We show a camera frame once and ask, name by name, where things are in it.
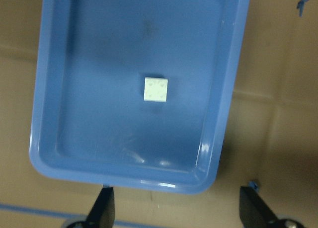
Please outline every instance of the blue line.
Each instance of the blue line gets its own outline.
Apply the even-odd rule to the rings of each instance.
[[[49,210],[41,210],[36,208],[15,206],[15,205],[3,204],[3,203],[0,203],[0,210],[27,213],[27,214],[37,215],[37,216],[54,217],[54,218],[60,218],[60,219],[70,219],[70,218],[78,217],[81,215],[76,213],[53,212]],[[128,228],[163,228],[163,227],[148,226],[148,225],[142,225],[142,224],[124,222],[124,221],[115,221],[115,225],[128,227]]]

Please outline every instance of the blue plastic tray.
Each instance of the blue plastic tray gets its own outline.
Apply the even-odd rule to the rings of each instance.
[[[198,193],[216,178],[249,0],[43,0],[30,159],[46,176]],[[145,77],[168,79],[144,101]]]

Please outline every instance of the metal bolt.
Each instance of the metal bolt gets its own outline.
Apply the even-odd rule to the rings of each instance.
[[[293,221],[287,220],[285,222],[285,227],[286,228],[297,228],[297,224]]]

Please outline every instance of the white lego brick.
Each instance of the white lego brick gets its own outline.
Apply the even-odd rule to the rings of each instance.
[[[166,102],[167,88],[168,88],[168,79],[146,77],[144,100]]]

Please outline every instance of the blue tape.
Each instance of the blue tape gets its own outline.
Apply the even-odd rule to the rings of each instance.
[[[23,206],[15,206],[10,204],[3,204],[3,203],[0,203],[0,210],[18,212],[18,213],[27,213],[31,215],[46,216],[46,217],[53,217],[53,218],[60,218],[60,219],[70,219],[70,218],[78,217],[81,215],[76,213],[53,212],[49,210],[42,210],[42,209],[23,207]],[[148,226],[148,225],[142,225],[142,224],[124,222],[124,221],[115,221],[115,225],[121,226],[121,227],[127,227],[127,228],[163,228],[163,227]]]
[[[305,3],[308,2],[309,0],[300,0],[297,4],[297,9],[299,9],[299,16],[303,16],[303,11],[305,7]]]

